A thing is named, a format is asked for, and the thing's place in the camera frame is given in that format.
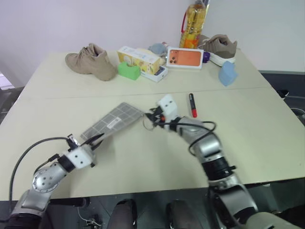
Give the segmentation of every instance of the orange phone box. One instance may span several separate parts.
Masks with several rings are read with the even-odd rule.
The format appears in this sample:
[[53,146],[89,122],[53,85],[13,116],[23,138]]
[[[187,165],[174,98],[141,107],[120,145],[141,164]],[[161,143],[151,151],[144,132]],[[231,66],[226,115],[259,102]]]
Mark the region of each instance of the orange phone box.
[[203,50],[169,47],[167,52],[167,67],[201,69]]

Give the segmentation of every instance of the printed label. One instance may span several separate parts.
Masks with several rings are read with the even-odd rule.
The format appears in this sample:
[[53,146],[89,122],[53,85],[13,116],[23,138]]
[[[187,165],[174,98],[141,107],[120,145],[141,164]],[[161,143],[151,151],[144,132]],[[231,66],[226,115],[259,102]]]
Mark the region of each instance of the printed label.
[[122,121],[122,119],[120,119],[119,117],[116,117],[107,125],[107,128],[112,129],[120,121]]

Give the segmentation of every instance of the blue sponge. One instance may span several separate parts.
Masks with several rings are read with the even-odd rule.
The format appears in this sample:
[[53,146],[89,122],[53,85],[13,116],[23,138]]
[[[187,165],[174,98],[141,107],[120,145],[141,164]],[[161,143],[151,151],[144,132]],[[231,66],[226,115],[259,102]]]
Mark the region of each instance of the blue sponge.
[[218,77],[224,86],[228,86],[233,83],[237,77],[237,73],[234,70],[234,64],[228,61],[224,62],[221,70],[219,71]]

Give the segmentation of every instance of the red marker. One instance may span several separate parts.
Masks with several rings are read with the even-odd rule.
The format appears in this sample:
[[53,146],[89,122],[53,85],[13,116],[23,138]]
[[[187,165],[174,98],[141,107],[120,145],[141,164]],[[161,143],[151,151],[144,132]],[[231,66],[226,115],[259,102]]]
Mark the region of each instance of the red marker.
[[190,104],[191,104],[191,110],[192,110],[193,118],[196,118],[197,117],[197,110],[196,110],[196,106],[195,106],[195,100],[194,100],[193,93],[189,94],[189,99],[190,99]]

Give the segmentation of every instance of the purple object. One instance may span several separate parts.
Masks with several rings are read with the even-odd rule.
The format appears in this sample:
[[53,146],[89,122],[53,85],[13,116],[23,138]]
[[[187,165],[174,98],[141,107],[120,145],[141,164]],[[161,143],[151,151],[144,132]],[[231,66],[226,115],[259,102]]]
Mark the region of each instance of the purple object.
[[210,60],[210,53],[209,52],[203,52],[202,63],[207,63],[209,60]]

